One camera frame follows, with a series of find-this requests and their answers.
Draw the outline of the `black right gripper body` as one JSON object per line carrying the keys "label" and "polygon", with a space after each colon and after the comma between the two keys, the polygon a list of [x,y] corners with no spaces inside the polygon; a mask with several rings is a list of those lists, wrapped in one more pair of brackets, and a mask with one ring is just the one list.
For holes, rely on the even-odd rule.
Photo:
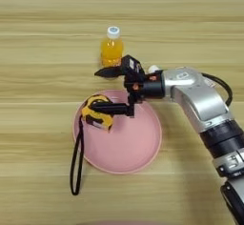
{"label": "black right gripper body", "polygon": [[125,76],[124,86],[131,104],[141,103],[147,98],[163,98],[165,84],[162,71],[145,74],[134,72]]}

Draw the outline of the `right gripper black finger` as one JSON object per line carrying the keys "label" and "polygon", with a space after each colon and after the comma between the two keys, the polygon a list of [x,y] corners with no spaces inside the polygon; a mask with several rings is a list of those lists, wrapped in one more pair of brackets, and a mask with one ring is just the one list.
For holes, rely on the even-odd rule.
{"label": "right gripper black finger", "polygon": [[127,105],[126,103],[95,102],[90,105],[90,109],[97,113],[134,116],[134,106]]}
{"label": "right gripper black finger", "polygon": [[104,78],[114,78],[121,75],[124,75],[125,71],[121,66],[117,67],[106,67],[98,70],[94,75]]}

